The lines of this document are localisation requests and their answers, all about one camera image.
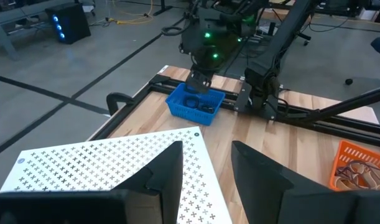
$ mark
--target orange plastic basket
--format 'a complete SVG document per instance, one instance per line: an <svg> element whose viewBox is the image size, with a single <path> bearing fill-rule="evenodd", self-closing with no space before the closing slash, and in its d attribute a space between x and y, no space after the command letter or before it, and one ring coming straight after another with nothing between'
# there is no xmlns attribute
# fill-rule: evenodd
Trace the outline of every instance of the orange plastic basket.
<svg viewBox="0 0 380 224"><path fill-rule="evenodd" d="M333 162L333 168L331 171L331 177L329 180L329 188L336 191L341 191L334 186L335 172L338 167L347 165L347 163L358 160L364 162L372 162L380 168L380 154L365 149L361 146L357 146L348 141L342 140L339 143L339 149L335 156L335 161Z"/></svg>

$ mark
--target blue plastic basket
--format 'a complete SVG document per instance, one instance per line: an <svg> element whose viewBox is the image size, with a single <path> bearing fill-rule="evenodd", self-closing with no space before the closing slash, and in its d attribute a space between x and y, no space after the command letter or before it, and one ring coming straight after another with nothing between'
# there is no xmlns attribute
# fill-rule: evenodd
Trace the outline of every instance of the blue plastic basket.
<svg viewBox="0 0 380 224"><path fill-rule="evenodd" d="M225 98L225 93L215 90L209 90L207 94L193 94L184 90L185 84L181 83L166 99L170 113L190 121L203 125L210 125L219 110L221 102ZM199 99L199 106L208 105L215 109L214 113L207 113L202 110L187 107L183 105L186 97L192 96Z"/></svg>

